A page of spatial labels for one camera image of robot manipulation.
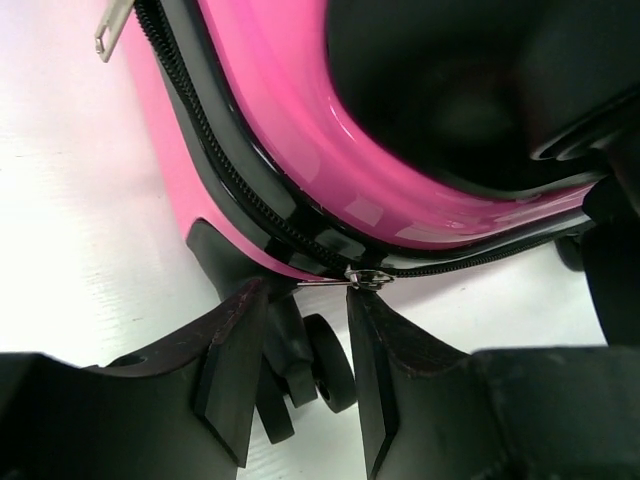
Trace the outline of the pink suitcase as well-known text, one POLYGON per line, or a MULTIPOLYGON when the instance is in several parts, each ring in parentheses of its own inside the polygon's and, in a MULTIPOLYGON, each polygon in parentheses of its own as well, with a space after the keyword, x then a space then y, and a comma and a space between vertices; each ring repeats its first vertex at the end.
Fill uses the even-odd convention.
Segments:
POLYGON ((553 242, 585 270, 590 190, 639 212, 635 1, 109 1, 181 232, 208 273, 270 276, 257 408, 355 401, 295 288, 376 290, 553 242))

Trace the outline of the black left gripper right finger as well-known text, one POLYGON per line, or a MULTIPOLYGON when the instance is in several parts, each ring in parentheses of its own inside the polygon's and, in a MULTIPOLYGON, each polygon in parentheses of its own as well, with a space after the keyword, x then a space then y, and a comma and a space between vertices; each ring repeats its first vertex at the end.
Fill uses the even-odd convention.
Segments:
POLYGON ((371 479, 635 479, 639 352, 466 354, 351 289, 347 311, 371 479))

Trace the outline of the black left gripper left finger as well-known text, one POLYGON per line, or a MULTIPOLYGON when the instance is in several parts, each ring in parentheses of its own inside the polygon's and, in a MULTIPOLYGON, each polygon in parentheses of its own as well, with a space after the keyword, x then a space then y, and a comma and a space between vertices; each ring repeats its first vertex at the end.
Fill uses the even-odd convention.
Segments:
POLYGON ((247 462, 268 288, 105 367, 1 357, 5 479, 233 479, 247 462))

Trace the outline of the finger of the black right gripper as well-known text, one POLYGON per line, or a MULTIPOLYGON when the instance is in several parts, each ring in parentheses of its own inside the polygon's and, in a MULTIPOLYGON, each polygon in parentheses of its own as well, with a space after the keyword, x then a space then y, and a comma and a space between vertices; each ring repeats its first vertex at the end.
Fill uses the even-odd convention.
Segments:
POLYGON ((639 212, 616 178, 599 181, 583 210, 595 226, 582 240, 589 291, 607 343, 639 345, 639 212))

